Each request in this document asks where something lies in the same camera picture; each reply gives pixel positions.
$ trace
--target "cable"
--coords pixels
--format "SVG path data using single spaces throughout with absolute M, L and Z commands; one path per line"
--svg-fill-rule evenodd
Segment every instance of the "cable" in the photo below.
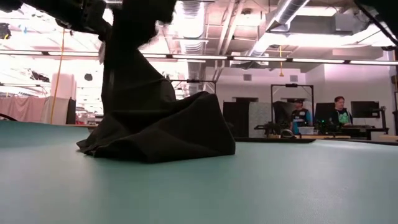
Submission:
M 393 50 L 392 53 L 393 53 L 393 54 L 392 54 L 392 60 L 393 60 L 393 61 L 396 61 L 396 51 Z M 396 82 L 396 91 L 398 91 L 398 80 L 397 80 L 397 75 L 398 75 L 398 74 L 396 73 L 395 79 L 394 79 L 395 82 Z
M 53 120 L 53 116 L 54 116 L 55 100 L 57 99 L 58 83 L 60 81 L 61 65 L 62 65 L 62 58 L 63 58 L 64 49 L 65 49 L 65 29 L 62 30 L 62 46 L 61 46 L 60 65 L 58 67 L 57 82 L 55 84 L 55 91 L 54 91 L 54 99 L 52 100 L 50 124 L 52 124 L 52 120 Z
M 4 36 L 4 40 L 7 40 L 8 34 L 6 34 L 6 36 Z
M 7 38 L 8 38 L 8 34 L 6 34 L 5 36 L 4 36 L 4 39 L 3 40 L 7 40 Z
M 279 57 L 282 57 L 282 46 L 281 45 L 279 46 Z M 280 62 L 280 74 L 279 74 L 280 77 L 284 77 L 284 74 L 282 72 L 282 66 L 283 66 L 283 62 Z

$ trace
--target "fluorescent light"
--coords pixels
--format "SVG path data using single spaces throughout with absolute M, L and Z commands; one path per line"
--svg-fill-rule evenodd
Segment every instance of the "fluorescent light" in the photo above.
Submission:
M 165 54 L 142 54 L 145 58 L 166 58 Z
M 37 50 L 0 50 L 0 54 L 5 55 L 43 55 Z
M 307 62 L 307 63 L 344 63 L 344 60 L 336 59 L 310 59 L 310 58 L 293 58 L 293 62 Z
M 61 56 L 61 52 L 49 52 L 49 55 Z M 64 52 L 63 56 L 98 57 L 98 52 Z
M 209 40 L 207 39 L 189 39 L 189 38 L 173 38 L 172 40 L 189 42 L 189 43 L 207 43 Z
M 193 63 L 206 63 L 206 60 L 189 60 L 189 59 L 178 59 L 177 62 L 193 62 Z
M 51 84 L 29 84 L 29 83 L 11 84 L 11 83 L 2 83 L 0 86 L 13 86 L 13 87 L 51 87 Z
M 256 62 L 286 62 L 287 59 L 277 57 L 234 57 L 234 60 Z
M 350 61 L 352 65 L 398 65 L 398 62 L 390 62 L 390 61 L 377 61 L 377 60 L 352 60 Z
M 197 59 L 197 60 L 226 60 L 227 56 L 218 55 L 173 55 L 176 59 Z

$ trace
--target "computer monitor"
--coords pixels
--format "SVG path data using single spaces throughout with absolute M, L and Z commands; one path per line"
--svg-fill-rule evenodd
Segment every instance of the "computer monitor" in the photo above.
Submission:
M 378 101 L 351 101 L 353 118 L 380 118 Z
M 292 120 L 292 112 L 294 110 L 294 104 L 282 101 L 276 101 L 272 104 L 274 109 L 274 122 L 275 124 L 287 123 L 290 124 Z
M 315 106 L 315 122 L 329 121 L 330 115 L 335 109 L 335 103 L 317 103 Z

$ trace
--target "draped black fabric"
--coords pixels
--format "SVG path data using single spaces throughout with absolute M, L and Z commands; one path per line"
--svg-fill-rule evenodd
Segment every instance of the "draped black fabric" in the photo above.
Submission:
M 76 124 L 76 101 L 69 99 L 66 124 Z
M 294 110 L 294 104 L 276 101 L 272 104 L 275 114 L 275 123 L 290 123 L 292 119 L 292 112 Z
M 142 162 L 234 154 L 235 142 L 216 95 L 201 92 L 177 101 L 172 84 L 137 49 L 153 36 L 156 19 L 151 13 L 114 11 L 113 30 L 106 37 L 104 118 L 88 139 L 77 143 L 80 151 Z M 127 27 L 140 32 L 131 36 Z
M 224 102 L 223 115 L 234 137 L 249 137 L 249 102 Z

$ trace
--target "teal table surface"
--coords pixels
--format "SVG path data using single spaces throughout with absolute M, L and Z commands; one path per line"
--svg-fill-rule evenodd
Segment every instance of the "teal table surface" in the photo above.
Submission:
M 0 121 L 0 224 L 398 223 L 398 148 L 237 143 L 163 164 L 76 152 L 85 128 Z

